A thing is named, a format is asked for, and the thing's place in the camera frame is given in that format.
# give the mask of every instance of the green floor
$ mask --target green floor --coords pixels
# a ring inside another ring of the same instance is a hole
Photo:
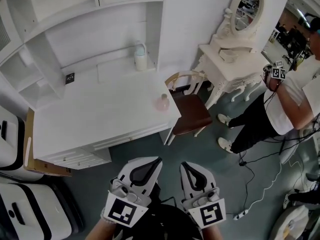
[[[128,160],[138,157],[159,156],[163,159],[162,171],[158,178],[161,187],[162,200],[174,196],[179,203],[184,198],[180,183],[179,166],[181,162],[197,163],[209,169],[220,187],[220,197],[225,198],[227,213],[238,214],[244,209],[246,198],[245,183],[252,178],[252,173],[238,165],[239,156],[229,154],[217,145],[217,137],[234,140],[240,128],[228,129],[217,122],[216,115],[223,113],[230,117],[241,114],[246,107],[264,90],[258,90],[251,95],[248,102],[244,95],[230,102],[232,94],[225,94],[210,110],[213,123],[197,138],[185,134],[177,136],[171,146],[164,146],[158,134],[110,148],[112,162],[79,171],[73,171],[73,177],[65,177],[80,208],[85,222],[85,231],[72,236],[70,240],[82,240],[99,220],[108,195],[110,179],[116,177]],[[209,93],[200,90],[201,98],[206,101]],[[251,161],[280,149],[279,144],[260,142],[248,150],[245,161]],[[303,159],[305,172],[317,169],[317,158],[312,140],[300,144],[297,152]],[[299,160],[297,154],[291,159],[291,164]],[[271,185],[280,170],[277,155],[249,164],[255,178],[248,186],[248,199],[245,208],[255,200],[261,199],[263,189]],[[266,240],[269,232],[282,212],[282,202],[285,194],[292,189],[295,181],[301,175],[298,164],[290,167],[287,163],[273,187],[265,192],[264,200],[252,206],[249,214],[238,221],[233,215],[227,215],[227,221],[219,225],[225,240]]]

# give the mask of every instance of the mirror frame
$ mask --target mirror frame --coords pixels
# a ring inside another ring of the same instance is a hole
[[[259,0],[259,9],[256,13],[256,16],[254,17],[253,21],[249,26],[247,26],[243,30],[237,30],[236,29],[236,14],[237,14],[237,9],[239,7],[239,4],[241,0],[232,0],[230,9],[232,11],[232,16],[230,19],[230,25],[231,25],[231,31],[235,37],[249,37],[253,33],[255,33],[259,27],[258,23],[261,19],[261,16],[263,14],[264,8],[265,8],[265,1],[266,0]]]

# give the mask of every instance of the black handle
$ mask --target black handle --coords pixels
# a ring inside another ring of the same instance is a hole
[[[25,221],[24,221],[24,218],[22,217],[20,211],[19,211],[19,208],[17,206],[17,203],[16,202],[13,202],[12,203],[12,209],[13,209],[13,212],[16,216],[16,219],[18,220],[18,222],[21,224],[21,225],[26,225],[25,224]]]
[[[2,121],[1,138],[4,139],[4,140],[6,140],[6,136],[7,136],[7,125],[8,125],[7,121]]]

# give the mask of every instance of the power socket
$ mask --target power socket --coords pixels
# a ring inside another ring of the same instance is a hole
[[[249,210],[244,210],[242,212],[240,212],[238,215],[234,216],[233,219],[235,221],[241,219],[243,216],[247,215],[249,213]]]

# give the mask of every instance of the shoe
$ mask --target shoe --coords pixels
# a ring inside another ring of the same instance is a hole
[[[224,114],[218,114],[216,118],[218,119],[218,121],[220,121],[221,123],[225,124],[228,127],[229,127],[229,122],[232,120],[232,118]]]
[[[285,195],[285,198],[284,198],[284,201],[283,201],[283,209],[284,210],[287,209],[287,206],[290,203],[289,196],[290,196],[289,194]]]
[[[225,151],[228,151],[231,154],[234,154],[231,151],[231,141],[226,140],[225,138],[218,138],[218,144],[220,146],[220,148],[224,149]]]

